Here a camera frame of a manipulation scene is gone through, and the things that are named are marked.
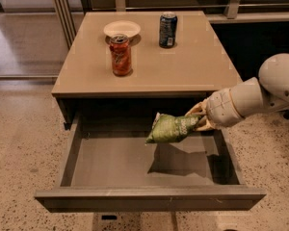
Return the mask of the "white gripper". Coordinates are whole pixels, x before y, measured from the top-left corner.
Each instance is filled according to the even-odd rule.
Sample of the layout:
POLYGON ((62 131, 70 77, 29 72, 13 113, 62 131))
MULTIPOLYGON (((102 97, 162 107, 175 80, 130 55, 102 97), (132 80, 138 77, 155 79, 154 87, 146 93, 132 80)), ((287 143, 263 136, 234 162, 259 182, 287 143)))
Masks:
POLYGON ((230 89, 222 89, 213 92, 207 102, 196 103, 186 116, 203 116, 195 128, 196 132, 210 131, 215 128, 230 127, 243 120, 236 110, 230 89))

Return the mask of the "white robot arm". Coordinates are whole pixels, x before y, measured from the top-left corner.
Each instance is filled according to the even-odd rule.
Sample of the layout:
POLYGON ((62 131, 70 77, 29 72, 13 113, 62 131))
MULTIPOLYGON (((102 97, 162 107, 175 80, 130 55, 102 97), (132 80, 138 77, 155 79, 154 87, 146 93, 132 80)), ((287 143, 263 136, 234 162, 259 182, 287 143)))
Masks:
POLYGON ((197 131, 233 126, 246 117, 289 109, 289 54, 276 54, 252 77, 213 92, 188 113, 202 116, 197 131))

